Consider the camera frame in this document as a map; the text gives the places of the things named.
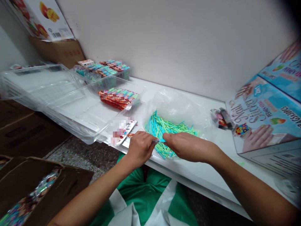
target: floor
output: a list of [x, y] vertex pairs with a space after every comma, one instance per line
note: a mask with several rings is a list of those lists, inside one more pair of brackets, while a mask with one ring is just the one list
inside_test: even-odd
[[[110, 170], [117, 162], [119, 151], [95, 142], [87, 145], [70, 136], [56, 147], [45, 159], [80, 167], [94, 172], [91, 183]], [[252, 221], [185, 187], [190, 205], [199, 225], [255, 225]]]

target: person's left hand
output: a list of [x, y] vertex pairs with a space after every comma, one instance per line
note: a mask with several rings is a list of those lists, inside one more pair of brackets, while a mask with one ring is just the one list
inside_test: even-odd
[[135, 169], [142, 166], [151, 157], [151, 153], [156, 145], [152, 141], [156, 139], [153, 135], [144, 131], [138, 131], [131, 138], [129, 151], [125, 157]]

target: cardboard box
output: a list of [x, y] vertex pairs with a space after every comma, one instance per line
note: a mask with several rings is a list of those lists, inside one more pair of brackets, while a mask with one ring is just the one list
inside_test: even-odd
[[0, 129], [0, 154], [44, 157], [70, 133], [35, 113]]
[[226, 107], [235, 123], [233, 138], [240, 156], [281, 175], [301, 173], [300, 103], [255, 76]]
[[301, 102], [301, 41], [288, 47], [258, 75]]
[[39, 39], [60, 41], [74, 38], [55, 0], [6, 0], [30, 34]]
[[0, 129], [34, 113], [14, 100], [0, 101]]
[[43, 177], [55, 166], [61, 166], [63, 170], [34, 207], [24, 226], [47, 225], [71, 199], [88, 186], [93, 176], [93, 172], [84, 169], [28, 158], [0, 180], [0, 219], [22, 198], [33, 192]]
[[0, 161], [3, 159], [7, 159], [8, 162], [0, 169], [0, 180], [20, 163], [26, 161], [26, 158], [22, 156], [10, 157], [7, 155], [0, 155]]
[[61, 63], [69, 69], [85, 59], [77, 40], [48, 42], [35, 37], [29, 40], [45, 60]]

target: green clothing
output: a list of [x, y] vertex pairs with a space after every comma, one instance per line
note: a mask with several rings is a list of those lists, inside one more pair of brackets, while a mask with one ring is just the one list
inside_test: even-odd
[[[124, 154], [120, 153], [118, 162], [123, 156]], [[171, 193], [165, 192], [166, 194], [168, 192], [169, 195], [173, 192], [173, 197], [166, 197], [166, 200], [171, 200], [168, 213], [175, 219], [188, 225], [198, 225], [181, 184], [178, 184], [176, 181], [171, 182], [171, 178], [151, 168], [148, 170], [146, 182], [143, 179], [143, 170], [138, 168], [117, 187], [127, 206], [134, 203], [141, 226], [145, 225], [151, 215], [156, 215], [156, 213], [152, 214], [152, 212], [155, 212], [154, 208], [157, 203], [157, 207], [159, 207], [158, 200], [169, 184], [170, 186], [174, 184], [174, 191], [171, 189]], [[114, 203], [108, 201], [100, 209], [91, 226], [107, 226], [115, 216], [112, 205]]]

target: white shelf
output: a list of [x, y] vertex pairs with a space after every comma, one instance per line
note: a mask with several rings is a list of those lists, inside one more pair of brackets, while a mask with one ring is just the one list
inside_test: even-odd
[[[169, 87], [151, 83], [137, 78], [131, 78], [131, 82], [136, 85], [146, 86], [147, 91], [141, 98], [141, 101], [148, 102], [160, 89], [170, 89]], [[225, 108], [225, 103], [205, 98], [199, 95], [179, 91], [183, 95], [187, 96], [190, 100], [202, 105], [208, 111], [212, 108]], [[139, 120], [139, 114], [136, 115], [135, 120], [138, 121], [138, 126], [134, 128], [133, 133], [138, 129], [143, 128], [142, 121]], [[274, 183], [275, 177], [280, 177], [277, 174], [268, 171], [267, 169], [252, 163], [236, 154], [235, 145], [231, 131], [225, 131], [218, 129], [216, 132], [216, 139], [214, 141], [229, 157], [234, 160], [240, 159], [244, 162], [244, 168], [254, 174], [256, 177], [267, 183], [270, 187], [275, 189], [281, 195]], [[127, 138], [123, 145], [115, 147], [123, 153], [127, 153], [129, 146], [129, 139]], [[247, 213], [244, 211], [238, 200], [234, 197], [230, 188], [227, 186], [223, 178], [219, 173], [210, 165], [205, 163], [192, 163], [182, 159], [179, 160], [163, 160], [158, 157], [156, 151], [153, 151], [153, 155], [146, 165], [156, 169], [165, 175], [176, 179], [178, 182], [190, 187], [191, 189], [205, 195], [206, 197], [222, 204], [223, 206], [241, 214], [242, 216], [249, 218]]]

